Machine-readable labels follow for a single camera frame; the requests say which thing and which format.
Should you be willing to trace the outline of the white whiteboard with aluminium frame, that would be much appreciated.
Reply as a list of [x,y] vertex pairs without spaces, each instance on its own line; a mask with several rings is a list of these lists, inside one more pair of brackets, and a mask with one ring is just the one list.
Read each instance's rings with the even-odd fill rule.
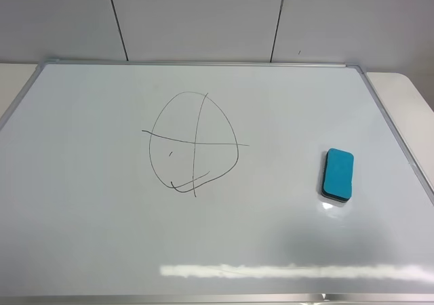
[[356,66],[56,60],[1,117],[2,304],[432,301],[433,188]]

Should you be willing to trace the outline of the blue whiteboard eraser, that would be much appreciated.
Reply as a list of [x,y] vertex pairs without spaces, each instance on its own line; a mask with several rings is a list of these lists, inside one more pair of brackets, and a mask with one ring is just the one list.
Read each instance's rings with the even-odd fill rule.
[[346,203],[351,199],[354,160],[350,152],[336,148],[327,151],[319,189],[323,197],[340,203]]

